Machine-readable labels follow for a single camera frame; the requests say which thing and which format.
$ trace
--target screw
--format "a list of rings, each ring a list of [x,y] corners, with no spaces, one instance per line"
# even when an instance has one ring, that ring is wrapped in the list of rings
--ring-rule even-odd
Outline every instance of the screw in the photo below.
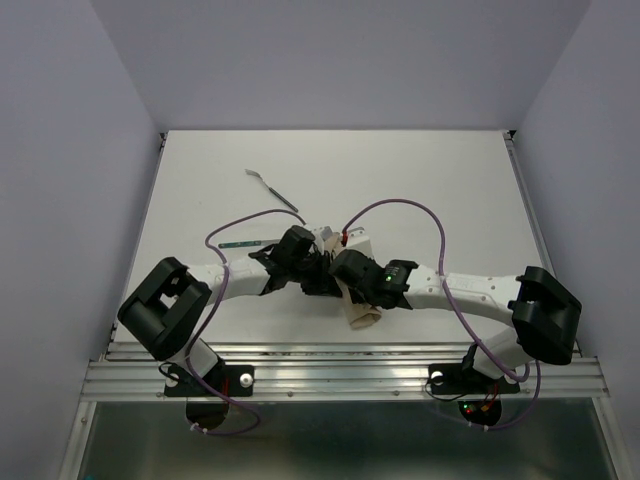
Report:
[[[240,375],[240,385],[242,385],[244,388],[249,388],[251,385],[253,385],[253,377],[248,373],[243,373],[242,375]]]

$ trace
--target glass panel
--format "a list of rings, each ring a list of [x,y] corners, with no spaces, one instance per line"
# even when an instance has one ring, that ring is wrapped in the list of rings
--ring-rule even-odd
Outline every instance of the glass panel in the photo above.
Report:
[[[504,419],[526,401],[503,403]],[[262,405],[235,438],[189,431],[184,405],[98,406],[80,479],[613,479],[589,399],[541,400],[515,428],[471,430],[434,402]],[[457,418],[456,405],[437,405]]]

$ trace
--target metal extrusion bar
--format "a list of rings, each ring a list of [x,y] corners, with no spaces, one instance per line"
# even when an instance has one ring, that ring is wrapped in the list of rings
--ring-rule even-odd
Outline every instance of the metal extrusion bar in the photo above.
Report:
[[[429,364],[458,362],[466,344],[434,345],[219,345],[214,349],[229,364],[256,367],[250,402],[289,401],[423,401]],[[139,355],[141,347],[128,352]],[[542,366],[542,398],[606,397],[606,385],[596,359],[579,358],[567,366]],[[533,395],[535,375],[522,392]],[[163,396],[164,378],[157,363],[100,361],[90,364],[82,401],[173,401]]]

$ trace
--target black mounting plate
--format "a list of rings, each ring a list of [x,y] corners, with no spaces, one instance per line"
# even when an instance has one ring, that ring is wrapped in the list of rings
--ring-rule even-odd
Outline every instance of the black mounting plate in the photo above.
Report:
[[[180,378],[177,385],[168,387],[165,384],[165,397],[211,397],[198,382],[178,365],[171,365],[167,372],[172,377]],[[216,365],[203,380],[211,385],[214,389],[221,393],[225,393],[229,397],[251,397],[253,395],[253,385],[243,387],[240,385],[240,376],[248,373],[252,378],[255,374],[253,365]]]
[[[442,373],[442,376],[438,377],[438,384],[429,383],[433,395],[485,394],[490,386],[466,380],[462,376],[462,365],[459,363],[432,363],[429,365],[429,374],[433,375],[433,372]],[[508,383],[504,377],[498,380],[498,389],[501,395],[520,393],[520,385]]]

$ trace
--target metal spatula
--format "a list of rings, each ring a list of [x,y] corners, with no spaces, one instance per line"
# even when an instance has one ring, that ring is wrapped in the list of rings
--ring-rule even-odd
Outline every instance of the metal spatula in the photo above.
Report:
[[[255,172],[253,170],[249,170],[247,168],[245,168],[244,171],[247,173],[247,175],[252,175],[254,177],[259,178],[260,181],[264,184],[264,186],[267,187],[269,189],[269,191],[273,195],[278,197],[278,200],[280,200],[282,203],[284,203],[287,207],[289,207],[294,212],[298,213],[299,210],[293,205],[293,203],[291,203],[289,200],[284,198],[282,195],[280,195],[278,192],[276,192],[273,188],[271,188],[269,185],[267,185],[267,182],[264,181],[264,178],[262,178],[262,175],[260,175],[258,172]]]

